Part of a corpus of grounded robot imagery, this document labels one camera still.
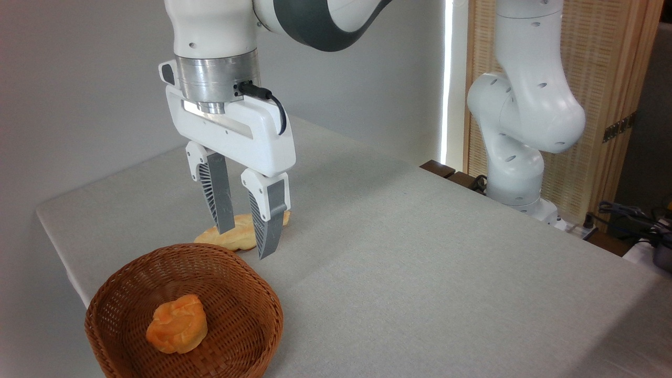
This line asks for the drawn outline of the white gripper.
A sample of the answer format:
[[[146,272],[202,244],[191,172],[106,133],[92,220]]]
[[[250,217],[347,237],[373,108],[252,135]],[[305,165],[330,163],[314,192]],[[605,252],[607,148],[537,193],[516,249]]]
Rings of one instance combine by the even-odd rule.
[[[166,100],[178,133],[190,140],[185,151],[191,177],[202,186],[218,233],[235,227],[227,157],[248,167],[241,181],[249,194],[259,259],[273,254],[284,213],[291,209],[288,174],[283,174],[296,163],[290,122],[280,132],[278,106],[250,96],[227,103],[224,114],[199,111],[171,85]]]

